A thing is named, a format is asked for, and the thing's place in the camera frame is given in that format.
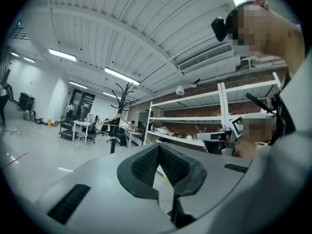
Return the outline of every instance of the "brick wall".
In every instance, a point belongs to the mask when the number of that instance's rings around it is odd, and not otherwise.
[[[247,84],[253,84],[258,82],[264,82],[273,80],[274,77],[272,75],[273,72],[276,72],[280,81],[282,81],[285,77],[287,69],[277,69],[277,70],[269,70],[263,71],[258,73],[252,73],[247,75],[241,75],[236,77],[231,77],[223,80],[214,81],[211,83],[207,83],[201,85],[199,88],[199,93],[208,93],[212,91],[218,90],[217,84],[224,82],[226,88],[233,88],[238,86],[243,86]],[[270,94],[276,93],[278,91],[277,88],[274,89],[273,92]],[[184,97],[197,95],[197,88],[189,88],[185,90]],[[160,103],[164,101],[169,101],[173,99],[177,99],[178,96],[174,93],[159,97],[153,100],[153,103]],[[145,112],[145,110],[149,110],[150,108],[150,101],[145,102],[139,105],[131,106],[128,113],[128,121],[134,120],[135,122],[138,121],[139,113]],[[242,102],[242,103],[232,103],[229,104],[229,113],[232,115],[238,114],[248,114],[248,113],[255,113],[259,112],[260,108],[252,103],[251,101]],[[153,108],[154,116],[160,115],[160,110]],[[220,115],[220,107],[219,106],[210,106],[210,107],[201,107],[201,108],[193,108],[193,109],[181,109],[181,110],[171,110],[171,111],[164,111],[165,117],[205,117],[205,116],[217,116]],[[153,125],[155,127],[159,127],[160,123],[154,121]],[[220,129],[219,124],[184,124],[184,123],[163,123],[167,128],[170,129],[172,132],[182,132],[186,135],[195,135],[197,133],[196,127],[197,126],[201,131],[204,130],[206,127],[206,132],[216,132]],[[270,138],[271,127],[265,125],[252,125],[250,128],[250,136],[247,136],[246,139],[252,141],[261,141]],[[196,150],[203,150],[201,147],[195,147],[193,145],[183,144],[181,142],[172,142],[174,144],[178,144],[181,146],[186,146],[189,148],[193,148]]]

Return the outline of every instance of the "person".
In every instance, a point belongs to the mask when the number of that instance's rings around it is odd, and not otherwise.
[[[11,102],[14,100],[13,91],[11,85],[9,85],[6,81],[0,83],[0,114],[2,119],[2,124],[5,125],[5,117],[4,117],[4,107],[6,103],[10,100]]]
[[[72,118],[72,113],[74,111],[73,103],[70,102],[66,107],[66,123],[70,123],[70,120]]]
[[[135,129],[135,121],[134,120],[132,120],[131,122],[128,122],[128,124],[126,123],[126,122],[124,122],[124,123],[122,123],[121,125],[120,125],[120,130],[119,130],[119,132],[120,132],[120,145],[121,146],[125,146],[125,147],[128,147],[127,146],[127,140],[126,140],[126,132],[125,132],[125,130],[127,129],[127,128],[130,128],[130,126],[129,125],[131,125],[132,126],[132,129],[134,130]]]
[[[309,50],[310,43],[305,37],[304,25],[295,25],[283,18],[271,10],[265,0],[254,0],[239,5],[228,15],[225,26],[228,37],[233,40],[234,45],[247,45],[251,51],[284,59],[288,71],[281,90],[296,74]],[[278,115],[271,145],[278,138],[295,131],[289,112],[282,101],[278,107]],[[258,147],[257,144],[240,138],[235,151],[254,157]]]

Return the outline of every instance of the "white desk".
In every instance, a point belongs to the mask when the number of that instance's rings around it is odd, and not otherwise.
[[[91,125],[91,123],[75,120],[74,121],[74,126],[73,126],[73,133],[75,133],[76,125],[80,125],[79,135],[81,134],[81,127],[82,126],[87,127],[86,135],[85,135],[85,139],[84,139],[84,144],[87,144],[88,128]]]
[[[130,148],[130,145],[131,145],[131,141],[132,141],[132,135],[142,135],[141,133],[138,133],[138,132],[132,132],[132,131],[128,131],[127,132],[130,134],[130,137],[129,137],[129,145],[128,145],[128,148]]]

